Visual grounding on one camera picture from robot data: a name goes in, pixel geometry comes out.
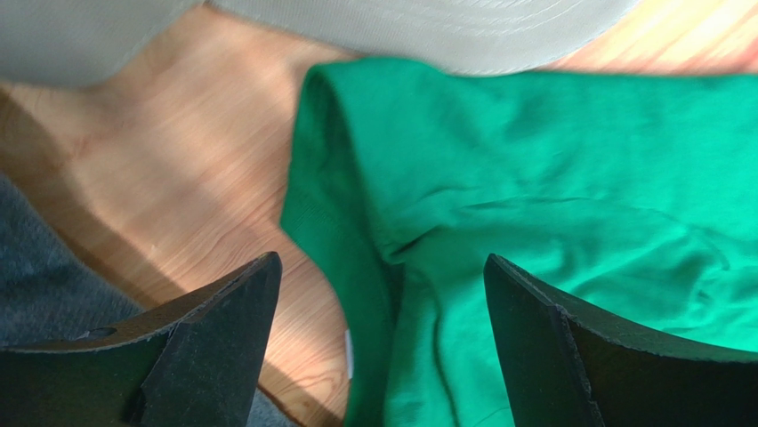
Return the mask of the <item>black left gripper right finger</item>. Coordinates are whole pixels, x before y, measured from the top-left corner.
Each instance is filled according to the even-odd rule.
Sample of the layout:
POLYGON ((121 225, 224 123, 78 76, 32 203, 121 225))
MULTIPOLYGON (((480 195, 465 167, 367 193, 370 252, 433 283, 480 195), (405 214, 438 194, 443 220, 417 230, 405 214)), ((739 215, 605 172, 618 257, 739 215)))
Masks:
POLYGON ((496 254, 483 273, 517 425, 756 425, 755 353, 632 322, 496 254))

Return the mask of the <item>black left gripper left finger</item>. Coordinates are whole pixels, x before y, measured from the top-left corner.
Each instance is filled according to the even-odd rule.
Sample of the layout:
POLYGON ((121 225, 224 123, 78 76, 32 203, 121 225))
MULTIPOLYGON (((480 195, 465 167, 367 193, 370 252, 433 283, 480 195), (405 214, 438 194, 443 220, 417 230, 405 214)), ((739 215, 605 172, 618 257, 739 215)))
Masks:
POLYGON ((3 348, 2 425, 246 425, 281 276, 269 252, 74 340, 3 348))

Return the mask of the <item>green t-shirt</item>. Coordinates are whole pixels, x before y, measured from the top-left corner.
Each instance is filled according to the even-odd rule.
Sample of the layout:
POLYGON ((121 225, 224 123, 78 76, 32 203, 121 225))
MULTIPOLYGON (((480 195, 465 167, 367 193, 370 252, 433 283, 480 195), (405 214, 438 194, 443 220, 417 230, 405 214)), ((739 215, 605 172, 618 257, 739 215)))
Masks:
POLYGON ((670 334, 757 347, 757 78, 306 75, 282 229, 351 333, 348 426, 510 426, 499 254, 670 334))

